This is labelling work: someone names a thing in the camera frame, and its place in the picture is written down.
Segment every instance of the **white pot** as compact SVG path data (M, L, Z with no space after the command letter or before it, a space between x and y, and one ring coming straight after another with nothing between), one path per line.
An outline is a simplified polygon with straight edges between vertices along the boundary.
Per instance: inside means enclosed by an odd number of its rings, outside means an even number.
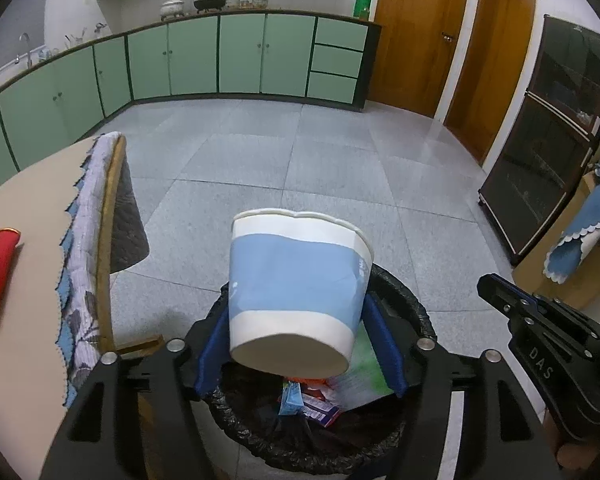
M184 14L184 2L182 0L169 0L160 6L161 18L168 18L177 14Z

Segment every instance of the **countertop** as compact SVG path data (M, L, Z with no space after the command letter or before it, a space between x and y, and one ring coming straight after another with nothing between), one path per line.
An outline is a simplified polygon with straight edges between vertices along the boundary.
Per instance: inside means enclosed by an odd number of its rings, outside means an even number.
M190 16L184 16L182 18L173 18L170 20L166 20L164 22L155 22L150 23L148 25L143 25L142 27L136 27L125 32L119 32L117 34L110 34L109 36L103 36L102 38L97 38L96 40L87 41L83 44L73 46L66 50L63 50L59 54L52 56L48 59L42 60L36 63L34 66L27 70L23 70L18 75L14 76L12 79L8 80L6 83L0 86L0 92L2 92L5 88L8 88L10 85L23 78L30 72L39 69L42 66L45 66L48 63L51 63L63 56L67 56L72 52L76 52L77 50L81 50L83 48L90 47L91 45L101 43L107 40L113 40L114 38L120 38L126 36L128 34L133 34L134 32L139 32L140 30L147 30L148 28L160 27L161 25L167 25L168 23L176 23L176 22L186 22L187 20L195 20L197 18L204 18L205 16L226 16L229 14L299 14L301 16L318 16L319 18L329 18L332 20L341 20L343 22L351 22L351 23L359 23L361 25L369 25L371 27L380 27L375 22L363 22L357 18L353 18L352 16L343 16L340 14L330 14L328 12L313 12L310 10L294 10L294 9L235 9L235 10L219 10L217 12L201 12L200 14L192 14Z

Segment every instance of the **black cabinet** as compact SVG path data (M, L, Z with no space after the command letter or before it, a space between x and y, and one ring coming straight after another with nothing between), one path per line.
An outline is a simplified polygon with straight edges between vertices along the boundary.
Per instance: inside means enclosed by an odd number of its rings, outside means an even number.
M547 16L536 67L480 203L518 263L575 190L600 132L600 35Z

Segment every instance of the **door frame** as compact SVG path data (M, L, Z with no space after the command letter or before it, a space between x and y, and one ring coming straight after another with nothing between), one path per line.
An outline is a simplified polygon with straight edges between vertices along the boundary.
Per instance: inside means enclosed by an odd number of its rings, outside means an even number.
M454 85L453 88L453 95L451 97L451 101L449 102L449 105L446 109L445 115L443 117L440 118L440 121L446 126L446 122L448 120L448 116L449 116L449 112L452 110L454 103L456 102L456 98L458 97L458 90L459 90L459 86L460 83L462 81L462 76L465 73L465 69L466 69L466 62L467 62L467 56L469 54L469 52L471 51L472 48L472 44L474 42L474 32L475 32L475 28L476 28L476 19L478 18L478 12L480 10L480 8L482 7L482 5L484 4L484 0L478 0L476 7L475 7L475 14L474 14L474 20L472 21L472 26L471 26L471 32L469 34L469 40L467 43L467 48L466 51L464 53L464 57L462 59L462 68L460 69L460 73L458 75L458 80L456 81L456 84ZM532 38L533 38L533 33L534 33L534 29L536 28L536 10L538 10L538 0L533 0L533 9L532 9L532 22L531 22L531 31L529 33L529 40L526 44L526 54L525 54L525 59L522 62L522 65L520 67L520 73L518 74L518 82L516 83L516 87L514 88L513 94L511 95L511 99L509 101L509 106L507 107L507 111L505 112L504 117L502 118L502 122L500 123L500 127L498 129L498 131L494 134L493 138L491 139L491 144L488 147L488 149L484 152L484 154L482 155L482 157L480 158L480 160L478 160L478 163L482 166L485 162L485 160L487 159L487 157L489 156L489 153L493 147L493 144L496 140L496 138L498 137L498 134L500 133L500 130L502 129L502 124L504 124L504 119L506 118L507 114L509 113L509 109L511 107L511 104L514 100L514 97L516 95L516 90L518 89L518 85L520 84L520 76L522 76L522 73L524 72L525 69L525 65L527 63L527 57L528 57L528 53L529 53L529 46L531 45L532 42Z

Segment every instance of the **paper cup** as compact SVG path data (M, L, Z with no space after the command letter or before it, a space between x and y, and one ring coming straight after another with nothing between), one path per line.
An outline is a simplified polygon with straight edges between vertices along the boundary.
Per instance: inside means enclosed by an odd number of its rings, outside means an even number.
M373 258L360 229L322 213L237 215L229 270L234 360L286 377L344 373Z

